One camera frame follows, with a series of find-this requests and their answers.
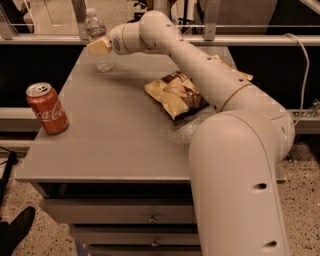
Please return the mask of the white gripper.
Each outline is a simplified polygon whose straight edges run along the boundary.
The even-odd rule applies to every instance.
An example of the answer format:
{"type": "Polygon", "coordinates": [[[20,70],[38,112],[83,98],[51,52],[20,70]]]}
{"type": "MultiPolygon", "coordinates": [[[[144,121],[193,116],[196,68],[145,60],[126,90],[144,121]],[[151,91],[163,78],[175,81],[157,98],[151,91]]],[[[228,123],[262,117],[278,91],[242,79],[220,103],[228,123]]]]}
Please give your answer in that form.
{"type": "Polygon", "coordinates": [[[87,47],[89,48],[90,52],[95,55],[107,55],[111,49],[113,49],[113,51],[118,55],[124,55],[126,51],[123,44],[122,32],[122,26],[116,26],[109,32],[109,39],[112,47],[107,38],[96,39],[90,42],[87,47]]]}

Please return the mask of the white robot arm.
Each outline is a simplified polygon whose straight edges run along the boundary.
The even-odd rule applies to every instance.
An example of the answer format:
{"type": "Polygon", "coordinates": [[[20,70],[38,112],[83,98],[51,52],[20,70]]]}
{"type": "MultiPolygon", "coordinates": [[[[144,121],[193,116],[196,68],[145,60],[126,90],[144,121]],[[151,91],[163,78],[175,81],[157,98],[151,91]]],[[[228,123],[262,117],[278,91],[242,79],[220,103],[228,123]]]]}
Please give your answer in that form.
{"type": "Polygon", "coordinates": [[[91,44],[102,54],[168,55],[215,109],[189,147],[202,256],[290,256],[277,189],[279,164],[295,136],[289,112],[185,41],[160,11],[91,44]]]}

